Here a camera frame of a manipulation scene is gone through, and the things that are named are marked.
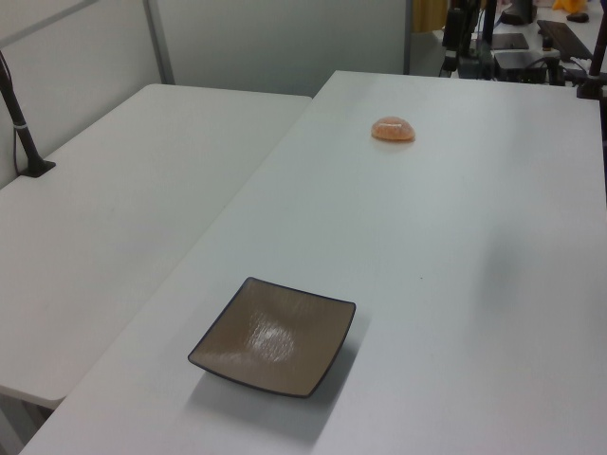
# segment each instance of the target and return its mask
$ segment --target white table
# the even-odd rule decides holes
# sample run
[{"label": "white table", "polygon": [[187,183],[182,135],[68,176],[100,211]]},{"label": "white table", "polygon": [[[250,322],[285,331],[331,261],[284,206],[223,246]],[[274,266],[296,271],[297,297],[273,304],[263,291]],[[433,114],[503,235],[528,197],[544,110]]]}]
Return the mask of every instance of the white table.
[{"label": "white table", "polygon": [[0,393],[55,408],[308,103],[151,85],[2,189]]},{"label": "white table", "polygon": [[[606,453],[605,222],[575,90],[336,73],[23,455]],[[247,276],[358,304],[310,399],[188,362]]]}]

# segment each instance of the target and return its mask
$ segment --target soft toy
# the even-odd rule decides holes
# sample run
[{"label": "soft toy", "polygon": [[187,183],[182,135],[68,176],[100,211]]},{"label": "soft toy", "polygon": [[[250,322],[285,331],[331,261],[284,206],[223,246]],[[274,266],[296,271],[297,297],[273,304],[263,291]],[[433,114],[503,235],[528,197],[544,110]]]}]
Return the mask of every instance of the soft toy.
[{"label": "soft toy", "polygon": [[580,12],[586,7],[587,0],[554,0],[552,9],[564,9],[567,12]]}]

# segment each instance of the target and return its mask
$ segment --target brown square plate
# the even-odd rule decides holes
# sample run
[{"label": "brown square plate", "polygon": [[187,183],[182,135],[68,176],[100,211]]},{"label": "brown square plate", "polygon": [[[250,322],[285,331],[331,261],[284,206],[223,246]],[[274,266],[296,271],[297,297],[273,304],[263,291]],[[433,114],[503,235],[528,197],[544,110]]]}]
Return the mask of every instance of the brown square plate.
[{"label": "brown square plate", "polygon": [[356,305],[247,278],[188,359],[209,373],[280,395],[319,386]]}]

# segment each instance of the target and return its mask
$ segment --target yellow object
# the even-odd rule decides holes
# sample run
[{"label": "yellow object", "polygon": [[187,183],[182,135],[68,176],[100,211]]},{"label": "yellow object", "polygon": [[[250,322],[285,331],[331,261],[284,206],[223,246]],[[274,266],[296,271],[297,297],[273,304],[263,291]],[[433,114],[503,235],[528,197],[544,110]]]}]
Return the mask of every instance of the yellow object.
[{"label": "yellow object", "polygon": [[586,8],[587,0],[554,0],[552,9],[564,9],[567,12],[580,12]]},{"label": "yellow object", "polygon": [[440,30],[447,19],[446,0],[414,0],[414,32]]}]

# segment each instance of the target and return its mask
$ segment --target plate rim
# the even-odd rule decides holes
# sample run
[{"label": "plate rim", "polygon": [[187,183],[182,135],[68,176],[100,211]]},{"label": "plate rim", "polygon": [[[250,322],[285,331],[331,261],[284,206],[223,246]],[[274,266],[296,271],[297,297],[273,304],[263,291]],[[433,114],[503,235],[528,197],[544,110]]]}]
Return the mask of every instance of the plate rim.
[{"label": "plate rim", "polygon": [[[282,287],[283,289],[288,289],[290,291],[295,291],[295,292],[299,292],[299,293],[302,293],[302,294],[307,294],[308,296],[320,297],[320,298],[323,298],[323,299],[333,300],[335,302],[344,303],[344,304],[352,306],[352,315],[350,316],[350,320],[348,321],[347,327],[343,331],[343,337],[341,338],[340,344],[337,347],[337,349],[335,350],[335,352],[333,353],[333,357],[331,357],[331,361],[327,364],[326,369],[324,370],[324,372],[322,373],[321,377],[316,382],[316,384],[314,385],[314,387],[310,390],[310,392],[305,393],[305,394],[288,393],[288,392],[283,392],[283,391],[275,391],[273,389],[266,389],[266,388],[259,387],[259,386],[254,386],[254,385],[249,384],[247,382],[240,381],[238,379],[234,379],[233,377],[229,377],[229,376],[226,376],[224,374],[218,373],[218,372],[216,372],[216,371],[214,371],[214,370],[212,370],[212,369],[210,369],[208,367],[205,367],[204,365],[196,363],[195,361],[192,360],[192,354],[194,353],[194,351],[196,351],[196,349],[198,349],[198,346],[200,346],[204,342],[205,338],[212,331],[213,327],[224,316],[224,314],[226,313],[226,311],[228,311],[228,308],[230,308],[231,305],[234,303],[234,301],[236,300],[236,298],[238,297],[238,295],[242,292],[242,290],[245,287],[245,285],[248,282],[251,282],[251,281],[263,282],[265,284],[271,284],[272,286]],[[288,397],[291,397],[291,398],[309,398],[316,391],[316,389],[320,386],[320,384],[322,383],[322,381],[324,380],[324,378],[329,373],[329,370],[331,369],[331,367],[335,363],[335,360],[336,360],[338,354],[341,351],[341,347],[343,346],[343,343],[345,342],[345,339],[348,336],[348,333],[350,332],[350,327],[352,326],[352,321],[354,320],[354,315],[356,314],[356,312],[357,312],[357,305],[353,301],[334,299],[332,297],[326,297],[326,296],[322,296],[320,294],[314,294],[312,292],[302,291],[300,289],[295,289],[293,287],[283,286],[281,284],[276,284],[274,282],[267,282],[265,280],[260,280],[260,279],[255,278],[255,277],[247,277],[247,279],[244,280],[243,283],[240,285],[240,287],[238,288],[238,290],[236,291],[236,293],[232,296],[232,298],[230,299],[230,301],[228,302],[228,304],[225,306],[225,308],[221,311],[221,313],[219,313],[219,316],[215,319],[215,321],[213,322],[213,324],[211,325],[211,327],[209,327],[209,329],[207,330],[207,332],[205,333],[205,335],[202,338],[200,338],[200,340],[196,343],[196,345],[194,346],[194,348],[190,351],[190,353],[188,354],[188,361],[190,363],[192,363],[194,366],[196,366],[198,368],[201,368],[205,372],[209,372],[209,373],[214,374],[214,375],[216,375],[218,377],[221,377],[223,379],[227,379],[230,382],[233,382],[233,383],[236,383],[236,384],[240,384],[241,386],[249,387],[250,389],[255,389],[257,391],[265,391],[265,392],[268,392],[268,393],[273,393],[275,395],[288,396]]]}]

